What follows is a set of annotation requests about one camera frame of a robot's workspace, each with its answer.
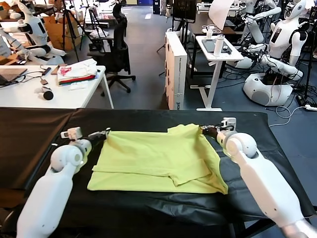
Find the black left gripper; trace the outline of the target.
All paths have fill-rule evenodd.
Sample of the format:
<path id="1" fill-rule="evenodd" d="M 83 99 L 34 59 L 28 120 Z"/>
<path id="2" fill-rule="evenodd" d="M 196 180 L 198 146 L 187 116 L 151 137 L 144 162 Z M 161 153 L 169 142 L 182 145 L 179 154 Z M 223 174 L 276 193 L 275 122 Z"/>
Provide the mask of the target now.
<path id="1" fill-rule="evenodd" d="M 107 127 L 103 131 L 97 131 L 89 134 L 85 139 L 88 140 L 91 144 L 92 149 L 103 143 L 105 139 L 108 138 L 111 128 Z"/>

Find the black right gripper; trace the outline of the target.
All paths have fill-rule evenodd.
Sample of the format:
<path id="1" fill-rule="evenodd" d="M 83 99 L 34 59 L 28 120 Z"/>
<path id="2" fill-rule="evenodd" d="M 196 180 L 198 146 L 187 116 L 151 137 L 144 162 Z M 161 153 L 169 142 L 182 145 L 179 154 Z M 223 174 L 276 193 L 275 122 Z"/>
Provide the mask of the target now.
<path id="1" fill-rule="evenodd" d="M 217 137 L 218 133 L 221 130 L 220 126 L 211 125 L 200 125 L 200 129 L 203 130 L 203 135 L 208 135 L 210 137 Z"/>

